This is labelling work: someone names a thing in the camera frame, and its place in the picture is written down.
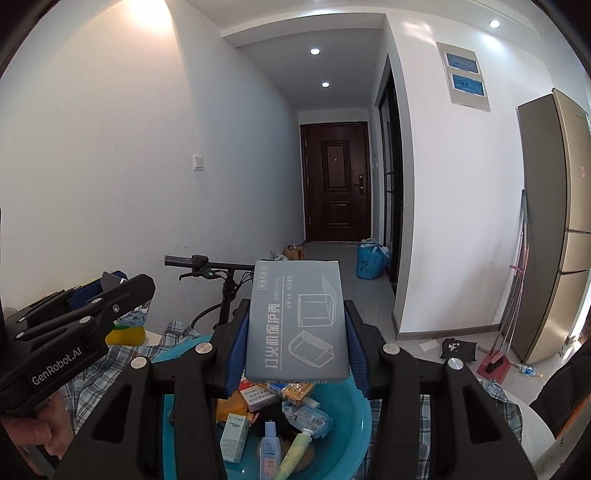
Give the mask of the person left hand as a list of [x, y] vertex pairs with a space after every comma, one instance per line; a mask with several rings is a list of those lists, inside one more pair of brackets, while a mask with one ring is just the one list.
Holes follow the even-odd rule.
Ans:
[[1, 422], [11, 441], [27, 464], [37, 468], [26, 449], [30, 445], [42, 445], [52, 456], [62, 458], [74, 439], [67, 403], [61, 392], [48, 399], [35, 418], [13, 418], [2, 416]]

